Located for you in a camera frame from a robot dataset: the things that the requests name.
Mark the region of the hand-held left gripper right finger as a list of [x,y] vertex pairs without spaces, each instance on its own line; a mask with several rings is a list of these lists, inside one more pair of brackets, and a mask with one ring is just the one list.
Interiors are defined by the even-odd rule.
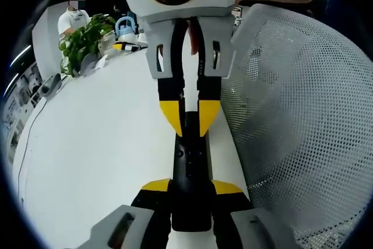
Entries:
[[218,248],[300,248],[290,226],[254,208],[236,185],[212,180],[213,233]]

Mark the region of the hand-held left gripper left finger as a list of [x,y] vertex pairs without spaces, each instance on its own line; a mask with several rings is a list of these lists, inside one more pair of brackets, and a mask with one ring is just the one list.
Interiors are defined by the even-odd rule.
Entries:
[[96,223],[79,248],[166,248],[171,232],[169,178],[145,184],[130,205]]

